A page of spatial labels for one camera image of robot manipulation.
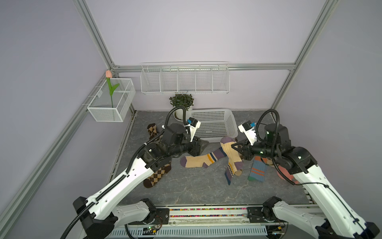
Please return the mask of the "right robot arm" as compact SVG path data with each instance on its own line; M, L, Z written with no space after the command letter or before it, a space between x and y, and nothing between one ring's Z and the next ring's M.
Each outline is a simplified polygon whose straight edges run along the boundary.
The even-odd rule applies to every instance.
M247 160L255 156L270 159L282 178L302 186L323 213L322 217L306 213L274 196L263 203L257 217L288 222L316 239L374 239L381 232L345 202L307 149L291 144L275 109L266 110L257 123L247 121L238 128L246 139L232 148Z

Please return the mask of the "white plastic perforated basket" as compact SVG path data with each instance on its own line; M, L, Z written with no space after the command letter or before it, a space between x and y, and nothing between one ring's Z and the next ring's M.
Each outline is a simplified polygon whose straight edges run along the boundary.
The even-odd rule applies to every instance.
M198 120L201 125L195 136L210 143L220 142L223 137L236 138L238 127L233 112L229 109L191 110L187 118Z

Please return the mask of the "striped beige purple sock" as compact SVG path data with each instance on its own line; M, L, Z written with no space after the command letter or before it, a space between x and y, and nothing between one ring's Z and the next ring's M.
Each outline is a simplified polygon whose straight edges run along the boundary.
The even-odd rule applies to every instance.
M228 157L228 165L224 173L228 185L231 185L234 176L240 176L242 174L244 165L239 152L232 148L232 145L235 143L235 140L230 137L224 137L220 141L222 150Z
M210 165L217 162L219 159L227 157L222 147L215 151L200 155L200 156L184 156L180 159L180 164L184 168L208 168Z

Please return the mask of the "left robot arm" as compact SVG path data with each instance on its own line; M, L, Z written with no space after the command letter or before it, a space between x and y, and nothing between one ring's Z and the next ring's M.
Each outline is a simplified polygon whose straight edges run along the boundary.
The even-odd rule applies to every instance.
M155 137L143 143L133 154L128 167L104 188L88 198L77 198L73 206L76 217L63 232L65 239L77 222L81 222L88 239L104 239L115 227L141 222L151 224L158 218L157 208L149 199L135 204L119 206L137 185L183 153L199 156L203 140L196 136L201 122L195 118L183 119L182 124L168 124L175 107L169 111L163 129Z

